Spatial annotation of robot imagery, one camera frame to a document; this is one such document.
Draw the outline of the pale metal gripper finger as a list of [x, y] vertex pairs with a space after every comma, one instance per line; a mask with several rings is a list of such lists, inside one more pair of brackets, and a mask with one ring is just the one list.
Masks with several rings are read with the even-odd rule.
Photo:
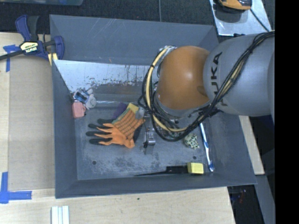
[[154, 131], [148, 131], [145, 141], [145, 154], [152, 154], [156, 144], [156, 133]]

